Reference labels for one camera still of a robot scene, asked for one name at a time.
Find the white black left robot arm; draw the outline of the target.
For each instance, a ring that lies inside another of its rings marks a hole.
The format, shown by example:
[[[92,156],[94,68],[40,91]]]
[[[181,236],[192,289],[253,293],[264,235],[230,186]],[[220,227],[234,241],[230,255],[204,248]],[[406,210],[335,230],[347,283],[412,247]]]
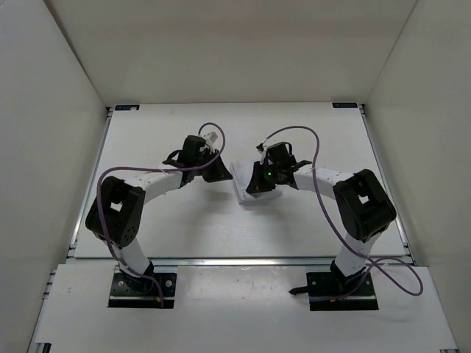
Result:
[[[107,176],[98,182],[99,191],[85,219],[85,226],[106,243],[117,260],[126,285],[138,295],[161,292],[154,265],[137,240],[144,205],[170,191],[179,190],[202,177],[207,183],[233,177],[214,147],[216,132],[189,135],[180,150],[172,152],[164,165],[169,169],[141,171],[129,179]]]

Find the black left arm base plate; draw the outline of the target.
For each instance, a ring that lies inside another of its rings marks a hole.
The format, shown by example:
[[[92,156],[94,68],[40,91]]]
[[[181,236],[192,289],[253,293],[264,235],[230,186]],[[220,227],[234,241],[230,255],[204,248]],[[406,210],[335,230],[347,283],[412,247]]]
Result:
[[[131,277],[115,268],[107,306],[110,308],[173,309],[177,287],[177,268],[154,268],[163,297],[153,281]]]

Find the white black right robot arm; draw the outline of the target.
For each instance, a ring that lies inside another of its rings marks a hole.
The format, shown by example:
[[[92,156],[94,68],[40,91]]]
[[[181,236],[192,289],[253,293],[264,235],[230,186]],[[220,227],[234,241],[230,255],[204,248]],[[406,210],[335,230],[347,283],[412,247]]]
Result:
[[[347,173],[297,161],[287,142],[261,143],[256,149],[261,157],[237,178],[239,199],[259,199],[274,193],[278,185],[286,185],[334,200],[346,235],[330,265],[330,287],[338,294],[349,293],[365,271],[376,240],[397,217],[378,178],[369,169]]]

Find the white skirt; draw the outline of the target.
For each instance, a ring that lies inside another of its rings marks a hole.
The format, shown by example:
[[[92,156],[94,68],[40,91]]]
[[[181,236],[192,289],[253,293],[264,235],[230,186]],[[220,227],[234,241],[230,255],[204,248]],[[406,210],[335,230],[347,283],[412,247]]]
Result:
[[[283,195],[283,192],[277,189],[254,194],[248,192],[249,184],[255,176],[255,167],[258,166],[261,166],[258,160],[235,161],[230,164],[230,173],[233,176],[233,185],[239,204],[268,203]]]

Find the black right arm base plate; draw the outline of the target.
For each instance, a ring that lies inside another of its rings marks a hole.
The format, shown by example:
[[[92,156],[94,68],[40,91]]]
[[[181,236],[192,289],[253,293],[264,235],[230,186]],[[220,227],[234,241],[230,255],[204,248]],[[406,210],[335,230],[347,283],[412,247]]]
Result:
[[[306,268],[306,283],[288,292],[292,296],[308,295],[312,312],[348,312],[379,310],[375,287],[370,274],[366,279],[354,279],[343,285],[333,272],[326,268]]]

